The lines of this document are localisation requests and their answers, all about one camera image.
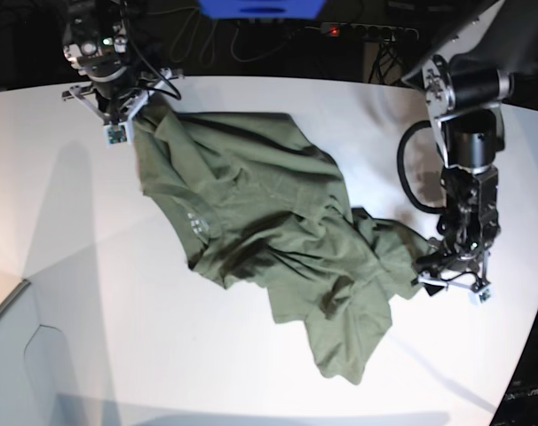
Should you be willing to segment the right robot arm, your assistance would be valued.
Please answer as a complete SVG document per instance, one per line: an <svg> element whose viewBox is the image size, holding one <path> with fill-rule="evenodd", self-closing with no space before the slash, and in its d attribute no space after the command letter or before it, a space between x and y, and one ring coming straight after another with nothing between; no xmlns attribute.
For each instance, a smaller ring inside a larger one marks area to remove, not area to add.
<svg viewBox="0 0 538 426"><path fill-rule="evenodd" d="M160 68L136 45L130 18L144 11L141 1L70 1L63 35L63 54L87 85L61 94L76 100L103 124L108 145L131 143L133 121L155 93L181 99L173 79L179 69Z"/></svg>

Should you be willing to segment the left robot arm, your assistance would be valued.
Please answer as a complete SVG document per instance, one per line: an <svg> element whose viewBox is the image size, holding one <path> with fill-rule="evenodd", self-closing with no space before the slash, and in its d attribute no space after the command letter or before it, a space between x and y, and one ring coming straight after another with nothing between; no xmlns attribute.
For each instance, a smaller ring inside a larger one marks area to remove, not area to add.
<svg viewBox="0 0 538 426"><path fill-rule="evenodd" d="M487 278L490 249L501 231L494 164L506 145L502 103L514 76L538 56L538 1L486 1L466 15L402 80L425 96L428 119L400 139L397 171L403 192L418 210L438 216L440 239L415 261L413 285L430 296L450 287L483 304L492 295ZM442 158L445 203L431 207L413 194L404 166L409 140L433 132Z"/></svg>

